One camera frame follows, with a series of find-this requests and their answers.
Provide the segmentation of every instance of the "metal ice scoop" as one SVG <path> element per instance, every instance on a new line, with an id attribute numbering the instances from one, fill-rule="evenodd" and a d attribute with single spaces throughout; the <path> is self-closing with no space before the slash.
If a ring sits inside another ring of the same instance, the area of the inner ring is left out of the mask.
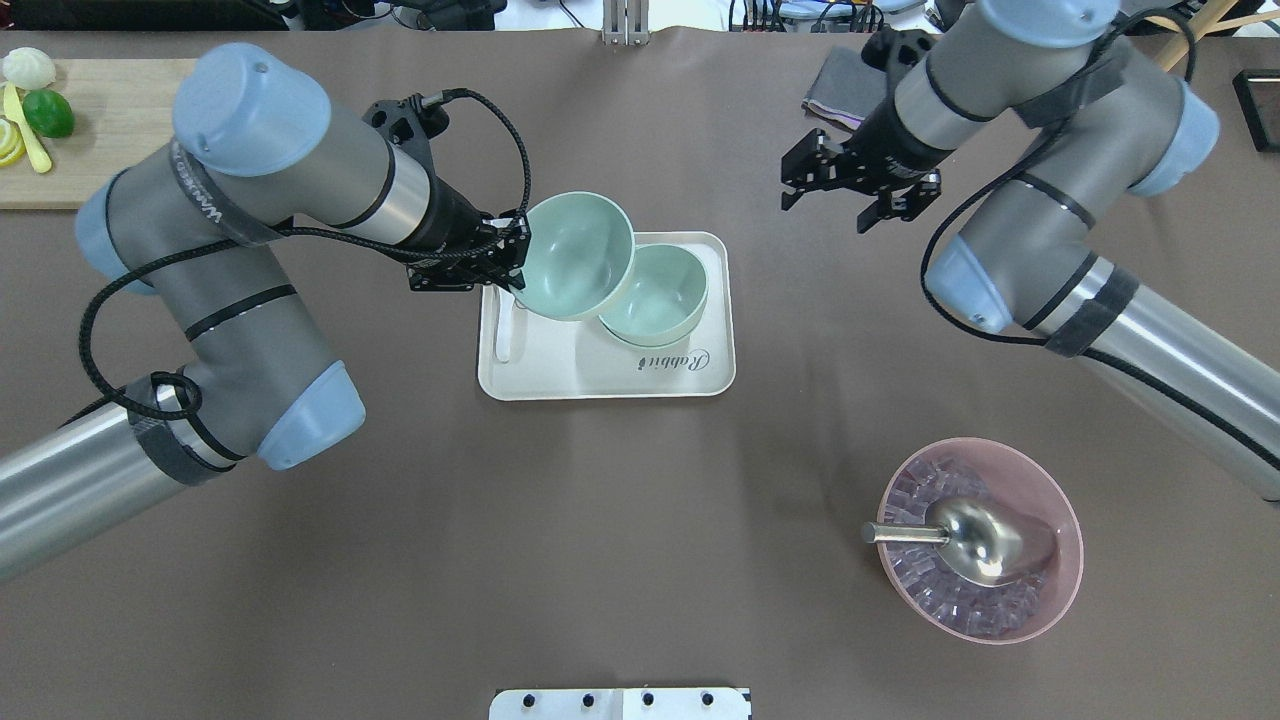
<path id="1" fill-rule="evenodd" d="M 924 525 L 867 523 L 863 541 L 938 546 L 961 578 L 995 588 L 1043 568 L 1057 550 L 1043 521 L 977 497 L 945 497 L 924 514 Z"/>

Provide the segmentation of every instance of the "garlic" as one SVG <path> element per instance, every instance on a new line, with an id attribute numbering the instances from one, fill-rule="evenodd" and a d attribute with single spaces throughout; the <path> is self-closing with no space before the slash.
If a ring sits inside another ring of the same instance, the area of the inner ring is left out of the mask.
<path id="1" fill-rule="evenodd" d="M 15 47 L 4 56 L 4 77 L 23 90 L 40 90 L 54 74 L 52 58 L 35 47 Z"/>

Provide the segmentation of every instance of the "scoop handle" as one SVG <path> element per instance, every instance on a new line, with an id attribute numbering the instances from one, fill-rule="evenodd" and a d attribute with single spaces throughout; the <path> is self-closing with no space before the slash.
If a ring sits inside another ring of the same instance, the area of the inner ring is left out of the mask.
<path id="1" fill-rule="evenodd" d="M 896 523 L 864 523 L 863 542 L 923 542 L 943 544 L 950 539 L 942 525 L 908 525 Z"/>

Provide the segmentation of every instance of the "light blue joint cap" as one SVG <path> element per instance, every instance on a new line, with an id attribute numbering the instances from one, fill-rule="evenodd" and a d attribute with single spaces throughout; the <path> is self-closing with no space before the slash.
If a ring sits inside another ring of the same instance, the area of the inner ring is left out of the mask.
<path id="1" fill-rule="evenodd" d="M 1102 36 L 1120 12 L 1120 0 L 980 0 L 978 9 L 1019 42 L 1079 47 Z"/>
<path id="2" fill-rule="evenodd" d="M 173 129 L 206 167 L 237 177 L 275 173 L 306 158 L 329 129 L 320 83 L 247 42 L 221 45 L 178 86 Z"/>
<path id="3" fill-rule="evenodd" d="M 1196 97 L 1181 78 L 1178 82 L 1183 86 L 1183 117 L 1178 120 L 1174 140 L 1147 177 L 1129 187 L 1130 195 L 1151 197 L 1174 187 L 1183 176 L 1198 168 L 1217 143 L 1221 129 L 1217 113 Z"/>
<path id="4" fill-rule="evenodd" d="M 924 273 L 924 284 L 940 302 L 988 333 L 998 333 L 1014 322 L 1005 299 L 960 236 L 951 238 Z"/>
<path id="5" fill-rule="evenodd" d="M 115 178 L 111 178 L 97 188 L 97 192 L 81 205 L 79 213 L 76 213 L 76 243 L 81 247 L 81 255 L 95 270 L 106 275 L 108 281 L 124 277 L 129 272 L 124 260 L 120 260 L 120 254 L 115 251 L 111 232 L 106 227 L 106 196 L 110 195 L 114 182 Z M 124 286 L 124 290 L 138 295 L 156 293 L 156 288 L 142 281 L 133 281 Z"/>
<path id="6" fill-rule="evenodd" d="M 339 360 L 280 415 L 257 455 L 273 470 L 288 470 L 338 445 L 364 423 L 365 404 Z"/>

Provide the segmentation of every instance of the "white object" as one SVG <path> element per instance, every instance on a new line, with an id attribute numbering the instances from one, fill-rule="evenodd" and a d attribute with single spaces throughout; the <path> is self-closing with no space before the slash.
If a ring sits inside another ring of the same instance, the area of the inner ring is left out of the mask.
<path id="1" fill-rule="evenodd" d="M 489 720 L 750 720 L 745 688 L 503 691 Z"/>
<path id="2" fill-rule="evenodd" d="M 511 360 L 511 322 L 516 315 L 516 296 L 506 290 L 498 291 L 498 320 L 494 329 L 493 357 L 498 363 Z"/>
<path id="3" fill-rule="evenodd" d="M 4 77 L 23 90 L 40 90 L 54 82 L 54 59 L 36 47 L 14 47 L 4 56 Z"/>
<path id="4" fill-rule="evenodd" d="M 684 340 L 641 348 L 613 337 L 595 318 L 558 322 L 515 306 L 507 361 L 497 356 L 499 290 L 480 296 L 476 378 L 497 400 L 685 397 L 724 392 L 737 373 L 724 243 L 705 232 L 639 232 L 637 245 L 678 245 L 707 269 L 701 322 Z"/>

